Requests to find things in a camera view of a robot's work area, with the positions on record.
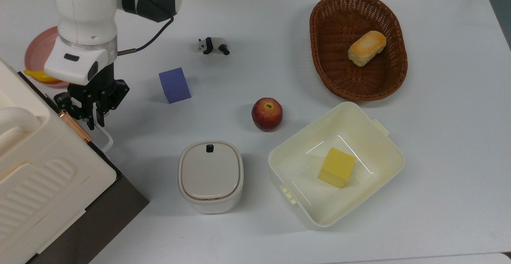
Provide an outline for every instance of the apple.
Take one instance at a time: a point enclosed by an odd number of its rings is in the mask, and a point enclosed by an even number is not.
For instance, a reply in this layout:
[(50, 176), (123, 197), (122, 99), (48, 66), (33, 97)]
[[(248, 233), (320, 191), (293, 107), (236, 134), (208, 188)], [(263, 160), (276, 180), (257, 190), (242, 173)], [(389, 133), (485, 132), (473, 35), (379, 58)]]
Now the apple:
[(261, 98), (252, 107), (252, 120), (258, 129), (274, 131), (282, 121), (282, 106), (273, 98)]

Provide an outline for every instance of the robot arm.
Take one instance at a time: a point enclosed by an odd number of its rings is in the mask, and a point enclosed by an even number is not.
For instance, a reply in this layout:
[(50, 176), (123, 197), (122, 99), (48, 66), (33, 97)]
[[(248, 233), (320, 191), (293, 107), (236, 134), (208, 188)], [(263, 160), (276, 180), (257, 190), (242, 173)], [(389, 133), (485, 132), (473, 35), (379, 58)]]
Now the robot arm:
[[(181, 2), (55, 0), (60, 15), (59, 37), (44, 71), (51, 77), (70, 83), (66, 93), (55, 96), (57, 104), (74, 118), (87, 119), (91, 130), (94, 128), (95, 104), (97, 121), (104, 126), (103, 116), (116, 109), (129, 91), (123, 80), (115, 80), (113, 76), (113, 62), (117, 58), (117, 8), (162, 22), (169, 18), (173, 20)], [(81, 107), (72, 104), (71, 98), (78, 100)]]

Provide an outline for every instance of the wicker basket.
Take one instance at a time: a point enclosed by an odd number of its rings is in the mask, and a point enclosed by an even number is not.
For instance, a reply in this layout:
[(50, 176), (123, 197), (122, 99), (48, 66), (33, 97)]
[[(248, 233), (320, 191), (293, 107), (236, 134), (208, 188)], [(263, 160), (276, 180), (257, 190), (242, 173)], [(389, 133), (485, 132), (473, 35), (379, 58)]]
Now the wicker basket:
[[(385, 49), (363, 67), (348, 59), (350, 46), (371, 30)], [(325, 86), (352, 101), (383, 99), (403, 84), (408, 62), (396, 15), (379, 0), (321, 0), (310, 18), (312, 59)]]

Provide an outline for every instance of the banana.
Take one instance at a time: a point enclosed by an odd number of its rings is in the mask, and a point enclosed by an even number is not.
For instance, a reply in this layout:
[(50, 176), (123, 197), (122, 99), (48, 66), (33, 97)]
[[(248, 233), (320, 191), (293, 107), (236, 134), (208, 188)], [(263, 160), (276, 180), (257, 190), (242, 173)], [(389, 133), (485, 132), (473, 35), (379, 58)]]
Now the banana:
[(46, 75), (46, 73), (44, 73), (44, 71), (31, 71), (31, 70), (25, 69), (25, 74), (28, 75), (28, 76), (32, 76), (37, 81), (40, 81), (42, 83), (57, 83), (57, 82), (60, 82), (60, 80)]

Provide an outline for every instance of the toy panda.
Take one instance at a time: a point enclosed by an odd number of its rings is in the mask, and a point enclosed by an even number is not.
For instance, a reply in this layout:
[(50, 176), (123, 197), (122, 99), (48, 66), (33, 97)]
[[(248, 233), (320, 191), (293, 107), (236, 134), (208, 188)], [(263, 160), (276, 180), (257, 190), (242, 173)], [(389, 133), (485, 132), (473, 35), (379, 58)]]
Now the toy panda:
[(198, 51), (202, 51), (204, 54), (209, 54), (213, 50), (219, 50), (224, 55), (228, 55), (230, 51), (228, 50), (228, 43), (221, 37), (206, 37), (205, 40), (200, 40), (199, 38), (199, 48)]

